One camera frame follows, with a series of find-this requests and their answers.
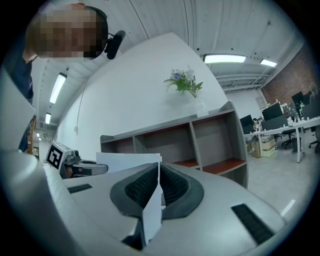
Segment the headphones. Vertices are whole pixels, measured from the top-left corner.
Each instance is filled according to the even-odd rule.
[[[126,36],[126,32],[124,32],[123,30],[120,30],[115,35],[109,33],[107,15],[102,10],[97,9],[95,7],[92,7],[92,6],[85,6],[85,7],[95,11],[101,17],[102,32],[105,31],[105,33],[102,33],[102,37],[105,36],[105,38],[102,38],[102,39],[107,40],[104,52],[106,53],[106,57],[109,60],[113,60],[116,57],[119,47]]]

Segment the white corrugated ceiling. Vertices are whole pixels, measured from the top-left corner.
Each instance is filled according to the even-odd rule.
[[[51,6],[71,1],[55,1]],[[200,58],[204,54],[245,55],[244,63],[215,63],[208,67],[226,93],[259,89],[298,52],[303,39],[294,24],[273,2],[267,0],[82,0],[103,10],[110,33],[126,32],[120,54],[164,33],[173,32]],[[261,59],[278,63],[275,68]],[[39,60],[32,71],[38,129],[55,130],[63,112],[79,92],[84,80],[108,62],[104,54],[83,63]],[[59,72],[68,78],[55,104],[49,103]],[[46,112],[51,126],[43,124]]]

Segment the fluorescent light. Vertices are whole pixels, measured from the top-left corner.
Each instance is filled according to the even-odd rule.
[[[65,75],[64,73],[58,74],[58,77],[55,80],[55,83],[51,92],[51,96],[50,96],[51,103],[53,104],[56,103],[60,90],[66,81],[66,78],[67,78],[67,75]]]
[[[246,56],[243,55],[230,55],[230,54],[205,54],[203,56],[204,63],[243,63]]]
[[[269,60],[266,60],[264,58],[260,61],[260,64],[271,66],[271,67],[274,67],[275,65],[277,65],[277,63],[269,61]]]
[[[50,124],[50,119],[51,119],[51,114],[46,113],[46,114],[45,114],[45,123],[46,123],[46,124]]]

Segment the clear glass vase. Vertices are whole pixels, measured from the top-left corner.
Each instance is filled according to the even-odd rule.
[[[194,98],[194,110],[198,118],[209,115],[206,104],[198,96]]]

